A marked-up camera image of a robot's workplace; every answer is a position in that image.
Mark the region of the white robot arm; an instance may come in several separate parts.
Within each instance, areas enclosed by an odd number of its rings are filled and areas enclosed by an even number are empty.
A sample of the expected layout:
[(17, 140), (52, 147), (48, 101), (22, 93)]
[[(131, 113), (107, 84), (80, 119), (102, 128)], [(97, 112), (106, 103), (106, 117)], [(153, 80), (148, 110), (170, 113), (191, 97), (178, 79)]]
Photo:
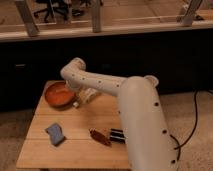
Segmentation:
[(117, 97), (131, 171), (178, 171), (177, 153), (156, 90), (156, 77), (150, 81), (150, 76), (86, 72), (81, 58), (72, 59), (60, 74), (73, 91), (85, 86)]

